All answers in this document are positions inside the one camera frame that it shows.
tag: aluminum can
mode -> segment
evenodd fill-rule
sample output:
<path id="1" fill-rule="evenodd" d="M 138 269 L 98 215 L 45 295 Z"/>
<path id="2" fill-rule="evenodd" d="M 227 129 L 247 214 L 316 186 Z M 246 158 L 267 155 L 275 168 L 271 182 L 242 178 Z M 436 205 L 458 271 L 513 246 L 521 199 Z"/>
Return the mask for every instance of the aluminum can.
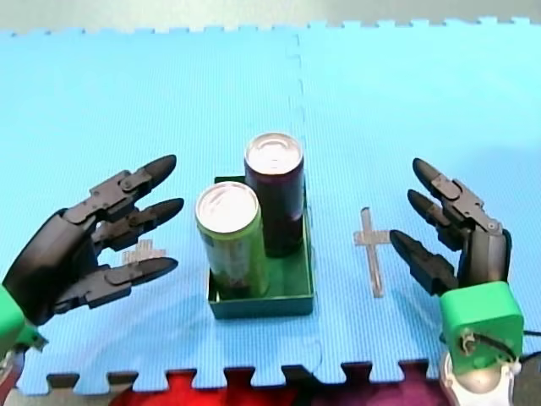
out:
<path id="1" fill-rule="evenodd" d="M 239 182 L 214 184 L 199 196 L 195 218 L 220 298 L 264 296 L 269 277 L 255 192 Z"/>
<path id="2" fill-rule="evenodd" d="M 244 153 L 244 178 L 261 205 L 265 251 L 283 257 L 303 242 L 304 155 L 286 134 L 254 138 Z"/>

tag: can lid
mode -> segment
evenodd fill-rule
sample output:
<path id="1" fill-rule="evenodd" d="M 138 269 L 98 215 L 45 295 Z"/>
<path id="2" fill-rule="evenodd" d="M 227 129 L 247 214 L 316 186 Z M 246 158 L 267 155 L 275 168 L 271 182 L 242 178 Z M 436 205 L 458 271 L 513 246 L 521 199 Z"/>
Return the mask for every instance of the can lid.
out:
<path id="1" fill-rule="evenodd" d="M 255 192 L 239 182 L 220 182 L 205 190 L 195 205 L 199 223 L 214 233 L 234 233 L 256 217 L 259 202 Z"/>
<path id="2" fill-rule="evenodd" d="M 290 173 L 303 160 L 303 149 L 289 135 L 262 134 L 250 141 L 244 159 L 257 173 L 282 175 Z"/>

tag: green robotic wrist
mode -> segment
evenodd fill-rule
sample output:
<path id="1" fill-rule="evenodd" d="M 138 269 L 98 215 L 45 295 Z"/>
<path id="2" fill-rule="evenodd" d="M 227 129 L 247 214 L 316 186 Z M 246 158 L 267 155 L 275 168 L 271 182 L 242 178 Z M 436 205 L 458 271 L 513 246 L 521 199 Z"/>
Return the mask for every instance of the green robotic wrist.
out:
<path id="1" fill-rule="evenodd" d="M 512 363 L 522 355 L 524 317 L 507 283 L 453 289 L 441 296 L 440 308 L 454 373 Z"/>
<path id="2" fill-rule="evenodd" d="M 3 285 L 0 285 L 0 359 L 17 347 L 42 350 L 47 340 L 30 324 Z"/>

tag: green 3d-printed part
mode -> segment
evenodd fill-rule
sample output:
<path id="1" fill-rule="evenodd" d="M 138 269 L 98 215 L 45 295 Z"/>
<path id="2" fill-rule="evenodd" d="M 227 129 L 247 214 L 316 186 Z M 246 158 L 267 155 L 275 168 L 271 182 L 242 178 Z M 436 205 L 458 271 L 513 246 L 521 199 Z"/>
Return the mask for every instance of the green 3d-printed part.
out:
<path id="1" fill-rule="evenodd" d="M 23 311 L 2 285 L 0 285 L 0 309 L 0 358 L 16 344 L 43 348 L 46 339 L 25 319 Z"/>
<path id="2" fill-rule="evenodd" d="M 522 354 L 524 317 L 507 283 L 451 290 L 441 296 L 440 307 L 455 374 L 485 368 L 505 358 L 500 350 L 485 343 L 475 343 L 466 354 L 461 340 L 468 333 L 483 334 L 503 343 L 516 356 Z"/>

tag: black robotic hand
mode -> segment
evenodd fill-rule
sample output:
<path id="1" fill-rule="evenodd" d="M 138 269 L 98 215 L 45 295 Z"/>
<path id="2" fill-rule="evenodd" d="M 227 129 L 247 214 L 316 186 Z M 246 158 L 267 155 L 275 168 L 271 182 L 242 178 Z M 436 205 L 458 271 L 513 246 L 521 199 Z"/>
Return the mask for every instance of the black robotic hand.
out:
<path id="1" fill-rule="evenodd" d="M 438 240 L 453 251 L 462 250 L 455 276 L 453 265 L 434 255 L 407 234 L 391 231 L 391 243 L 410 266 L 410 273 L 430 294 L 454 288 L 507 281 L 511 235 L 486 215 L 483 201 L 459 180 L 449 180 L 427 162 L 415 158 L 413 171 L 441 207 L 415 190 L 407 192 L 413 209 L 434 226 Z"/>
<path id="2" fill-rule="evenodd" d="M 183 199 L 167 200 L 139 211 L 135 202 L 148 195 L 173 171 L 175 156 L 164 156 L 135 173 L 122 171 L 90 190 L 78 205 L 54 213 L 23 248 L 3 280 L 26 318 L 42 325 L 53 315 L 81 305 L 90 308 L 128 296 L 177 266 L 155 258 L 111 268 L 98 255 L 122 250 L 139 236 L 175 217 Z"/>

